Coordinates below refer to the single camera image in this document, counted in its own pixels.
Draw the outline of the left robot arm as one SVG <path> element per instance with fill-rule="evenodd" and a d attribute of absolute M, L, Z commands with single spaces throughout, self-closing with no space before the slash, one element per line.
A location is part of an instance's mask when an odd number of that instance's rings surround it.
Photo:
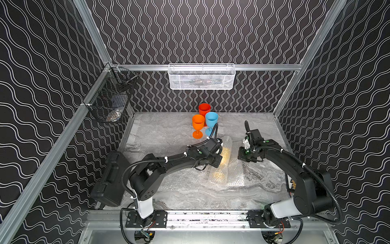
<path fill-rule="evenodd" d="M 183 153 L 167 157 L 148 154 L 124 170 L 120 183 L 135 201 L 135 211 L 141 219 L 154 214 L 152 197 L 166 176 L 188 168 L 203 171 L 207 166 L 220 166 L 223 141 L 217 132 L 215 124 L 207 140 L 188 145 Z"/>

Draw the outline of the blue glass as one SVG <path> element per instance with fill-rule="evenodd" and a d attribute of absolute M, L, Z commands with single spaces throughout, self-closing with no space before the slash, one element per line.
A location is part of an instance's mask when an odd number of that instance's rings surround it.
<path fill-rule="evenodd" d="M 205 132 L 208 137 L 211 136 L 211 132 L 213 130 L 213 127 L 217 123 L 217 121 L 218 121 L 218 114 L 216 112 L 208 112 L 206 114 L 205 122 L 208 128 L 206 129 Z"/>

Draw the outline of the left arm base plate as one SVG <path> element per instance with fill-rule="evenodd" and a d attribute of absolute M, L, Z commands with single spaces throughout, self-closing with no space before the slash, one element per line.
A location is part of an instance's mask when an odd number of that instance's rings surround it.
<path fill-rule="evenodd" d="M 164 210 L 155 210 L 150 216 L 142 219 L 136 210 L 130 210 L 127 215 L 126 228 L 166 228 L 168 213 Z"/>

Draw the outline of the yellow glass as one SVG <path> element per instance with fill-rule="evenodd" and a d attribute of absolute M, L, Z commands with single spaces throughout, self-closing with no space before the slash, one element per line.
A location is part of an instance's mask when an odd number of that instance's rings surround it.
<path fill-rule="evenodd" d="M 209 183 L 216 185 L 217 187 L 223 187 L 227 183 L 227 177 L 229 172 L 229 161 L 232 153 L 233 140 L 229 136 L 224 136 L 222 138 L 222 160 L 218 168 L 211 167 L 209 174 Z"/>

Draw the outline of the orange glass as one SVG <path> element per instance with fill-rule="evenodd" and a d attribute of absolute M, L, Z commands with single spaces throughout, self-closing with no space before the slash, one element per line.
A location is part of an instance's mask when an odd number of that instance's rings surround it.
<path fill-rule="evenodd" d="M 195 131 L 193 132 L 193 138 L 201 139 L 203 137 L 203 133 L 201 132 L 201 130 L 204 127 L 205 118 L 200 114 L 194 115 L 192 118 L 192 123 L 193 128 L 195 129 Z"/>

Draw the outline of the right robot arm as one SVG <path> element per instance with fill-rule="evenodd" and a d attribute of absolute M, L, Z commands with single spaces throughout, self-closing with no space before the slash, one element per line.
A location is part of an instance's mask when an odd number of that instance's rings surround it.
<path fill-rule="evenodd" d="M 246 135 L 243 146 L 239 148 L 238 159 L 247 163 L 256 163 L 258 158 L 267 159 L 296 183 L 290 199 L 264 207 L 262 219 L 266 225 L 274 226 L 287 217 L 314 217 L 332 225 L 343 221 L 343 211 L 328 172 L 313 170 L 276 141 L 265 140 L 259 130 L 250 129 L 248 122 L 244 126 Z"/>

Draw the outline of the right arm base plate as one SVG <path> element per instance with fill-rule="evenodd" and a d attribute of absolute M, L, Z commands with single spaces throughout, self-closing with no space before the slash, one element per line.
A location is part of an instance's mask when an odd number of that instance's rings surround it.
<path fill-rule="evenodd" d="M 250 210 L 247 213 L 246 221 L 250 228 L 291 228 L 288 218 L 277 219 L 268 210 Z"/>

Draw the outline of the red wine glass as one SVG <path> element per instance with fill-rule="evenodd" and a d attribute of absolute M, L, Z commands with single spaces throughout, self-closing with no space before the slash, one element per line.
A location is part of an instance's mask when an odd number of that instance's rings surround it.
<path fill-rule="evenodd" d="M 204 127 L 206 127 L 206 114 L 211 111 L 211 106 L 207 103 L 202 103 L 198 107 L 199 114 L 204 118 Z"/>

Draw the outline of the bubble wrap of orange glass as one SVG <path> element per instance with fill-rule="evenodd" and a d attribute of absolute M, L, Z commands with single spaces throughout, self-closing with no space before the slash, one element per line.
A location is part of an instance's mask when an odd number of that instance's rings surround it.
<path fill-rule="evenodd" d="M 146 155 L 123 175 L 126 191 L 140 201 L 152 198 L 158 191 L 185 191 L 199 186 L 207 166 L 198 166 L 198 150 L 177 155 L 156 157 Z"/>

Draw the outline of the bubble wrap of yellow glass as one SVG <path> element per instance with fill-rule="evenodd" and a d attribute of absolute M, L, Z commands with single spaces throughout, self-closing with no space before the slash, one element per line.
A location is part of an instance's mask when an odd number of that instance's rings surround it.
<path fill-rule="evenodd" d="M 206 187 L 216 190 L 216 191 L 222 191 L 222 190 L 227 190 L 230 188 L 244 188 L 248 187 L 250 185 L 248 177 L 245 175 L 244 172 L 244 166 L 243 162 L 238 160 L 238 151 L 239 147 L 241 146 L 241 143 L 238 141 L 233 140 L 233 147 L 232 147 L 232 153 L 229 161 L 229 172 L 228 172 L 228 179 L 227 183 L 223 187 L 217 187 L 216 185 L 213 185 L 209 183 L 209 174 L 210 174 L 210 168 L 207 169 L 207 184 Z"/>

